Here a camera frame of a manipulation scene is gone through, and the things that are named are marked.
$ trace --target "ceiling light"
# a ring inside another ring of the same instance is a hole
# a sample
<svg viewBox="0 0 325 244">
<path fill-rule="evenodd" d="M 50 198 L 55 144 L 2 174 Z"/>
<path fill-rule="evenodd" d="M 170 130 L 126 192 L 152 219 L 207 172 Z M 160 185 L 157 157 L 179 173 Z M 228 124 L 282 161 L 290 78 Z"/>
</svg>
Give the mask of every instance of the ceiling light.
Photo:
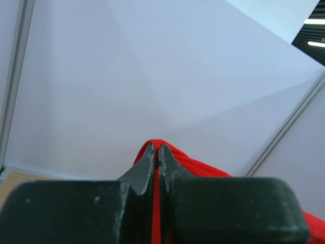
<svg viewBox="0 0 325 244">
<path fill-rule="evenodd" d="M 325 19 L 306 19 L 305 24 L 325 24 Z"/>
<path fill-rule="evenodd" d="M 310 46 L 315 46 L 315 47 L 325 47 L 325 43 L 320 43 L 320 42 L 308 42 Z"/>
</svg>

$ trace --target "red cloth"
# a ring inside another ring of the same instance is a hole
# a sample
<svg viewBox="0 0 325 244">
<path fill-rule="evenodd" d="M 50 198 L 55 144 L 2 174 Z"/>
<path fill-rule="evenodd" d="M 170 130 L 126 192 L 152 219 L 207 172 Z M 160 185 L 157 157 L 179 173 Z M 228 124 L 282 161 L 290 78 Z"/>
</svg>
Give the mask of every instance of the red cloth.
<svg viewBox="0 0 325 244">
<path fill-rule="evenodd" d="M 173 145 L 170 145 L 164 140 L 149 140 L 140 149 L 134 164 L 136 164 L 142 157 L 149 143 L 154 144 L 156 149 L 156 160 L 158 156 L 158 149 L 161 144 L 166 144 L 172 151 L 175 159 L 184 166 L 194 176 L 210 176 L 210 177 L 231 177 L 224 171 L 213 168 L 207 164 L 204 164 L 198 160 L 191 159 L 181 150 L 177 149 Z M 310 230 L 309 244 L 321 244 L 325 243 L 325 221 L 303 211 L 306 222 Z M 159 173 L 156 168 L 154 171 L 154 190 L 153 190 L 153 213 L 152 213 L 152 244 L 160 244 L 160 206 L 159 206 Z"/>
</svg>

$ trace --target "white panel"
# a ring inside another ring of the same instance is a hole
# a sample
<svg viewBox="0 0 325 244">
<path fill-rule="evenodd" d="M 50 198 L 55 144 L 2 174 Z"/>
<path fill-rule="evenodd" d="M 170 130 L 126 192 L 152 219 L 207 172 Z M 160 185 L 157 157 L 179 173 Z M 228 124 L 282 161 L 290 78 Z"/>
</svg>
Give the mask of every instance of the white panel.
<svg viewBox="0 0 325 244">
<path fill-rule="evenodd" d="M 117 178 L 162 137 L 241 174 L 322 70 L 224 1 L 36 1 L 6 163 Z"/>
<path fill-rule="evenodd" d="M 291 43 L 319 0 L 226 0 Z"/>
<path fill-rule="evenodd" d="M 284 179 L 304 210 L 325 219 L 325 89 L 283 137 L 255 176 Z"/>
<path fill-rule="evenodd" d="M 19 1 L 0 1 L 0 110 L 3 106 Z"/>
</svg>

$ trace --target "red fabric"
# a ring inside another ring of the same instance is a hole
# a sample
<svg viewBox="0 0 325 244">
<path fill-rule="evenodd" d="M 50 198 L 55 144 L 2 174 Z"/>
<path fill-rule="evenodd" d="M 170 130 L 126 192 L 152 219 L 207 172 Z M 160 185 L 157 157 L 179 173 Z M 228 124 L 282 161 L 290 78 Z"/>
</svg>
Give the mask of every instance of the red fabric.
<svg viewBox="0 0 325 244">
<path fill-rule="evenodd" d="M 149 140 L 140 149 L 134 164 L 136 164 L 142 157 L 149 143 L 154 144 L 156 149 L 156 160 L 158 156 L 158 149 L 161 144 L 166 144 L 172 151 L 175 159 L 184 166 L 194 176 L 210 176 L 210 177 L 231 177 L 226 172 L 204 164 L 198 160 L 191 159 L 181 150 L 177 149 L 173 145 L 170 145 L 164 140 Z M 325 221 L 303 211 L 306 222 L 310 230 L 309 244 L 321 244 L 325 243 Z M 154 191 L 153 191 L 153 213 L 152 213 L 152 244 L 160 244 L 160 206 L 159 206 L 159 174 L 158 169 L 154 171 Z"/>
</svg>

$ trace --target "ceiling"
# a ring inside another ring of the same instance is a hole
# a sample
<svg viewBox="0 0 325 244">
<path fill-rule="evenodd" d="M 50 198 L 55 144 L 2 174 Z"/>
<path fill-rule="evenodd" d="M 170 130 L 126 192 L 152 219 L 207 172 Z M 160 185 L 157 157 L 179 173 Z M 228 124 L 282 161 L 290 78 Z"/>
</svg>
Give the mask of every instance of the ceiling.
<svg viewBox="0 0 325 244">
<path fill-rule="evenodd" d="M 325 0 L 320 0 L 309 16 L 311 19 L 325 19 Z M 325 65 L 325 48 L 308 45 L 308 41 L 325 43 L 324 24 L 304 24 L 292 42 L 301 51 Z"/>
</svg>

